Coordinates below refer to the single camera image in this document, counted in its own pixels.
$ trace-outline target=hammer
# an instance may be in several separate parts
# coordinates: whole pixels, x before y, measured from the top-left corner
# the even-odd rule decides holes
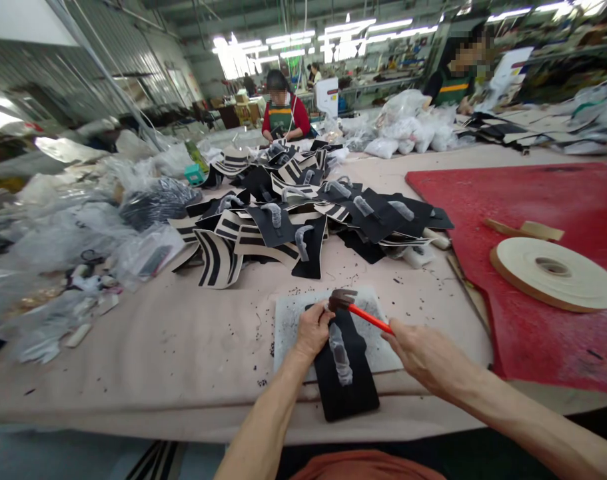
[[[362,319],[372,323],[375,327],[380,328],[384,332],[389,333],[390,335],[394,335],[394,332],[390,328],[387,323],[383,323],[378,318],[370,315],[366,311],[361,310],[354,304],[354,297],[356,297],[357,292],[355,290],[348,289],[337,289],[332,292],[330,295],[330,302],[328,304],[328,309],[330,311],[336,312],[338,309],[347,310],[349,312],[358,315]]]

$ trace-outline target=red sleeve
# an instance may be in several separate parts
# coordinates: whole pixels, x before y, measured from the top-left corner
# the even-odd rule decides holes
[[[265,115],[263,115],[263,128],[261,129],[261,133],[270,130],[270,104],[267,103],[265,105]]]
[[[308,117],[308,111],[305,109],[305,105],[299,99],[295,97],[295,125],[300,128],[303,132],[303,136],[306,137],[310,133],[310,117]]]

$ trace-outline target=green apron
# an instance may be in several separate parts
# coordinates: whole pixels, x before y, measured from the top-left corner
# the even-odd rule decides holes
[[[284,107],[273,107],[270,105],[268,112],[270,115],[270,131],[274,131],[277,127],[281,127],[283,133],[288,133],[290,130],[297,129],[294,120],[292,120],[292,109],[290,105]]]
[[[434,104],[437,107],[441,105],[458,105],[463,100],[463,97],[467,95],[468,85],[472,77],[472,72],[469,72],[465,77],[453,77],[449,79],[445,72],[440,70],[441,77],[443,78],[443,85],[441,90],[438,91]]]

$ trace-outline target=red hammer handle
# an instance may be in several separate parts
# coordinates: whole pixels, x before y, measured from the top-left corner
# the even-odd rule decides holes
[[[348,307],[348,311],[358,315],[359,317],[361,317],[362,319],[372,323],[375,327],[380,328],[381,330],[383,330],[386,333],[389,333],[390,335],[394,335],[394,332],[392,331],[392,329],[390,328],[390,325],[388,325],[387,323],[383,323],[381,320],[379,320],[376,317],[373,317],[372,315],[370,315],[369,313],[367,313],[366,311],[361,310],[359,307],[357,307],[354,303],[351,303],[350,306]]]

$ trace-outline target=cutting board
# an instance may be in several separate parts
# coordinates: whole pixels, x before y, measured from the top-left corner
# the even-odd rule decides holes
[[[354,302],[356,306],[385,321],[386,317],[374,288],[369,286],[360,287],[357,291],[358,295]],[[275,372],[279,370],[285,355],[297,341],[299,317],[305,311],[305,307],[329,298],[331,293],[332,290],[314,291],[277,299],[275,311]],[[380,373],[401,370],[403,364],[390,345],[381,338],[381,330],[358,315],[354,313],[351,313],[351,315],[357,333],[365,340],[365,357],[368,359],[370,371]],[[310,368],[304,382],[313,381],[316,381],[314,365]]]
[[[506,237],[482,223],[519,228],[531,220],[565,230],[559,245],[607,270],[607,163],[409,172],[406,182],[456,225],[448,232],[456,256],[488,302],[494,370],[607,392],[607,310],[571,313],[511,286],[489,259]]]

